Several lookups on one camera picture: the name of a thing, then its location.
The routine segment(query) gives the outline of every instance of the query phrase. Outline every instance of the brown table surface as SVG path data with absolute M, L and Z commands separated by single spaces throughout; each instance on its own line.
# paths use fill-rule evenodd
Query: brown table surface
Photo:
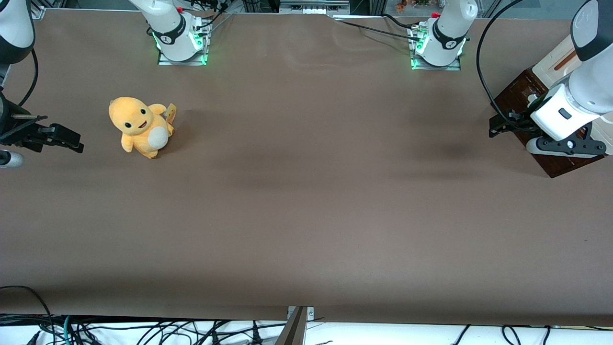
M 354 20 L 402 33 L 381 18 Z M 493 114 L 474 67 L 412 71 L 403 39 L 323 15 L 236 15 L 209 65 L 157 66 L 138 12 L 50 10 L 26 108 L 85 152 L 19 149 L 0 171 L 0 284 L 54 313 L 613 324 L 613 160 L 546 177 Z M 497 94 L 569 32 L 500 20 Z M 32 77 L 15 65 L 6 96 Z M 109 101 L 174 103 L 157 160 L 120 146 Z M 2 312 L 42 312 L 2 292 Z

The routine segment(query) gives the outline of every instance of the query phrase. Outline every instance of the plush toy belly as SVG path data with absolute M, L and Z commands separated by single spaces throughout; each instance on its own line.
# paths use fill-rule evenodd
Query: plush toy belly
M 168 130 L 160 126 L 152 128 L 147 141 L 152 148 L 156 150 L 161 149 L 168 142 Z

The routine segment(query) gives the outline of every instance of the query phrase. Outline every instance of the yellow plush toy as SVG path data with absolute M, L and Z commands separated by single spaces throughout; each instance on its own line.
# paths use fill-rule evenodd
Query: yellow plush toy
M 121 146 L 126 152 L 136 148 L 147 158 L 156 158 L 158 150 L 166 145 L 174 133 L 172 121 L 177 108 L 171 103 L 166 109 L 162 104 L 146 106 L 132 97 L 119 97 L 109 106 L 109 116 L 119 128 Z

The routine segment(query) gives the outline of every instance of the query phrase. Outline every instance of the green cable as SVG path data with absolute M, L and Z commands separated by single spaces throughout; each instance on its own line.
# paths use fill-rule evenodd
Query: green cable
M 66 342 L 66 345 L 72 345 L 72 343 L 70 342 L 70 339 L 68 338 L 68 320 L 70 319 L 70 315 L 66 316 L 66 318 L 64 319 L 64 342 Z

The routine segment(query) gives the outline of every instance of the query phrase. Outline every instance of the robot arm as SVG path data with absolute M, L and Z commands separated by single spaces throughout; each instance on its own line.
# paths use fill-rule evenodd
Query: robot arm
M 34 24 L 30 0 L 0 0 L 0 64 L 20 62 L 33 47 Z M 0 87 L 0 144 L 25 147 L 35 152 L 41 152 L 45 145 L 83 152 L 78 133 L 57 123 L 50 126 L 38 123 L 46 118 L 32 115 L 6 99 Z M 0 150 L 0 168 L 17 168 L 22 163 L 21 154 Z
M 451 64 L 466 42 L 466 33 L 478 13 L 475 0 L 448 1 L 439 18 L 430 18 L 424 23 L 427 38 L 416 53 L 435 67 Z
M 530 135 L 530 153 L 591 158 L 606 145 L 590 137 L 592 121 L 613 111 L 613 0 L 587 0 L 575 14 L 571 37 L 581 66 L 532 99 L 526 112 L 490 119 L 490 137 L 505 131 Z M 575 135 L 580 129 L 584 135 Z
M 33 47 L 30 0 L 0 0 L 0 64 L 18 63 Z
M 573 18 L 571 38 L 581 66 L 559 80 L 530 115 L 561 141 L 613 111 L 613 0 L 588 0 Z
M 160 51 L 172 61 L 190 59 L 202 46 L 194 40 L 194 28 L 202 26 L 202 20 L 164 0 L 129 0 L 145 16 L 153 30 Z

